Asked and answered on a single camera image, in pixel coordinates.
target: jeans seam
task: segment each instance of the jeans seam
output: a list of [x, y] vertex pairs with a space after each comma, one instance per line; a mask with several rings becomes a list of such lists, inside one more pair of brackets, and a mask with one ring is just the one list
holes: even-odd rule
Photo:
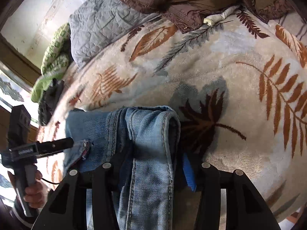
[[[162, 139], [163, 139], [164, 152], [165, 152], [165, 156], [166, 156], [166, 159], [167, 159], [167, 153], [166, 153], [166, 150], [165, 150], [165, 141], [164, 141], [164, 126], [165, 126], [166, 118], [167, 118], [167, 117], [165, 117], [165, 118], [164, 118], [164, 121], [163, 121]], [[167, 162], [167, 168], [168, 168], [168, 178], [169, 178], [169, 191], [168, 191], [168, 222], [169, 222], [170, 204], [171, 204], [171, 190], [172, 190], [172, 179], [171, 179], [171, 173], [170, 173], [170, 170], [169, 170], [169, 164], [168, 164], [168, 162]]]
[[136, 161], [135, 159], [133, 159], [133, 164], [134, 164], [134, 167], [133, 167], [133, 175], [132, 175], [132, 178], [131, 178], [131, 181], [132, 181], [132, 189], [131, 189], [131, 205], [130, 205], [130, 210], [129, 210], [129, 227], [128, 227], [128, 230], [130, 230], [131, 228], [131, 215], [132, 215], [132, 206], [133, 206], [133, 195], [134, 195], [134, 185], [135, 185], [135, 170], [136, 170]]
[[108, 154], [108, 147], [109, 147], [109, 126], [110, 126], [111, 116], [112, 116], [112, 113], [109, 116], [108, 126], [107, 126], [107, 129], [106, 129], [106, 131], [107, 131], [107, 136], [106, 136], [107, 143], [106, 143], [106, 154], [105, 154], [105, 157], [104, 157], [104, 162], [106, 162], [106, 156]]
[[116, 122], [117, 122], [117, 115], [119, 113], [119, 110], [117, 110], [116, 114], [115, 114], [115, 122], [113, 125], [113, 145], [112, 145], [112, 155], [115, 154], [115, 126], [116, 126]]
[[133, 142], [134, 142], [134, 138], [135, 138], [135, 131], [134, 131], [134, 129], [133, 129], [132, 118], [133, 118], [134, 114], [135, 114], [137, 111], [138, 111], [138, 109], [135, 109], [135, 110], [131, 113], [131, 116], [130, 116], [130, 119], [129, 119], [129, 125], [130, 125], [131, 132], [132, 132]]

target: denim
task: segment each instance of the denim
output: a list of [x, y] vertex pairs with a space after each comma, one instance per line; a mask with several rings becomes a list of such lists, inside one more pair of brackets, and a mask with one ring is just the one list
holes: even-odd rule
[[[171, 229], [174, 166], [180, 137], [177, 114], [168, 106], [125, 107], [113, 112], [71, 111], [66, 137], [64, 174], [72, 165], [90, 171], [123, 148], [132, 156], [120, 173], [113, 203], [121, 230]], [[87, 190], [87, 227], [93, 228], [92, 191]]]

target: orange fern print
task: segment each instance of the orange fern print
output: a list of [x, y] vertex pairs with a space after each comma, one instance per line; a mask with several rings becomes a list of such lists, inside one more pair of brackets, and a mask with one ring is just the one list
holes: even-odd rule
[[300, 65], [305, 67], [307, 64], [307, 48], [303, 45], [303, 43], [297, 39], [294, 35], [289, 33], [286, 29], [284, 29], [280, 25], [275, 26], [276, 32], [275, 35], [278, 39], [280, 39], [283, 43], [285, 43], [288, 48], [297, 56], [300, 61]]
[[[292, 147], [292, 158], [297, 143], [299, 143], [300, 155], [302, 156], [304, 142], [307, 146], [307, 122], [304, 120], [307, 115], [307, 91], [303, 90], [304, 82], [297, 82], [298, 74], [292, 75], [286, 81], [290, 63], [284, 65], [281, 70], [282, 58], [276, 60], [274, 55], [265, 64], [263, 70], [260, 70], [250, 63], [237, 63], [253, 67], [260, 73], [259, 100], [262, 102], [266, 99], [267, 120], [269, 120], [271, 111], [273, 110], [273, 102], [275, 102], [275, 114], [273, 119], [274, 135], [278, 131], [281, 113], [283, 111], [284, 148], [286, 150], [291, 133], [290, 143]], [[287, 99], [285, 94], [289, 93], [291, 90], [292, 94], [289, 99]]]
[[69, 106], [74, 107], [78, 101], [80, 101], [80, 103], [82, 103], [82, 101], [80, 100], [80, 97], [81, 97], [81, 95], [82, 95], [84, 89], [85, 89], [85, 87], [82, 87], [82, 88], [76, 93], [76, 95], [75, 95], [74, 97], [72, 97], [72, 98], [68, 101]]
[[[59, 183], [63, 179], [62, 171], [59, 168], [58, 161], [55, 161], [52, 165], [52, 171], [51, 171], [51, 181], [54, 183]], [[53, 189], [55, 190], [57, 188], [56, 184], [53, 184]]]
[[94, 106], [101, 107], [102, 101], [111, 97], [113, 92], [122, 93], [120, 89], [128, 86], [136, 77], [122, 79], [117, 75], [116, 67], [113, 65], [103, 73], [97, 73], [97, 80], [93, 84], [91, 100]]
[[133, 61], [138, 56], [147, 54], [162, 45], [172, 37], [177, 30], [178, 28], [175, 25], [172, 25], [170, 27], [163, 26], [147, 33], [136, 45], [129, 61]]

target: person's hand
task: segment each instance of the person's hand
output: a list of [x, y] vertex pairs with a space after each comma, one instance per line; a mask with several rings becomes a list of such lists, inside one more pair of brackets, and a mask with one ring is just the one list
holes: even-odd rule
[[[11, 172], [7, 172], [11, 184], [16, 190], [16, 179], [15, 176]], [[29, 203], [29, 206], [35, 209], [42, 208], [45, 206], [47, 202], [48, 188], [45, 184], [43, 184], [40, 180], [42, 178], [42, 174], [39, 170], [35, 173], [36, 183], [32, 186], [29, 186], [25, 189], [25, 202]]]

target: wall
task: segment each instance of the wall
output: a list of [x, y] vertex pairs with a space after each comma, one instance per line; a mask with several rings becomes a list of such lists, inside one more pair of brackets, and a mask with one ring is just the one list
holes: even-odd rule
[[1, 34], [37, 67], [54, 32], [86, 0], [24, 0]]

